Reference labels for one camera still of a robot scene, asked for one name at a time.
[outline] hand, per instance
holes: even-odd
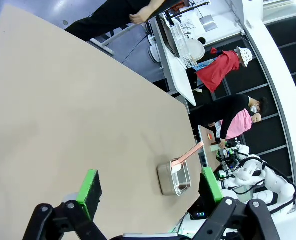
[[[223,149],[225,147],[225,144],[226,144],[226,140],[221,139],[221,142],[219,143],[219,148]]]
[[[153,10],[149,6],[143,7],[137,14],[129,15],[130,20],[133,24],[141,24],[148,20],[149,16],[153,13]]]

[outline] white hat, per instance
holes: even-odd
[[[252,60],[252,53],[248,48],[237,47],[236,52],[241,56],[241,65],[246,67],[248,62]]]

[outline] pink handle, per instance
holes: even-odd
[[[183,163],[188,157],[190,157],[192,154],[194,154],[197,150],[202,148],[203,142],[199,142],[197,145],[195,145],[193,148],[191,148],[187,153],[185,153],[182,157],[180,157],[178,160],[175,160],[171,162],[171,167],[173,168],[175,165]]]

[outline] floor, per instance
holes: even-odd
[[[0,0],[0,12],[4,4],[11,4],[65,29],[74,21],[91,15],[104,2],[105,0]],[[145,29],[138,26],[108,47],[115,52],[114,59],[153,83],[164,77],[159,65],[152,62],[148,55],[150,45],[147,38],[142,40],[145,36]]]

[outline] bolt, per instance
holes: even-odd
[[[253,205],[255,208],[257,208],[257,207],[259,206],[259,203],[258,203],[257,201],[254,201],[254,202],[252,203],[252,205]]]
[[[231,200],[231,199],[227,199],[227,200],[226,200],[226,204],[227,204],[227,205],[231,205],[231,204],[232,204],[232,200]]]
[[[67,205],[67,207],[68,207],[69,209],[72,209],[72,208],[74,208],[74,204],[69,203],[69,204]]]
[[[48,210],[48,207],[46,207],[46,206],[43,206],[42,208],[41,208],[41,211],[43,211],[43,212],[46,212]]]

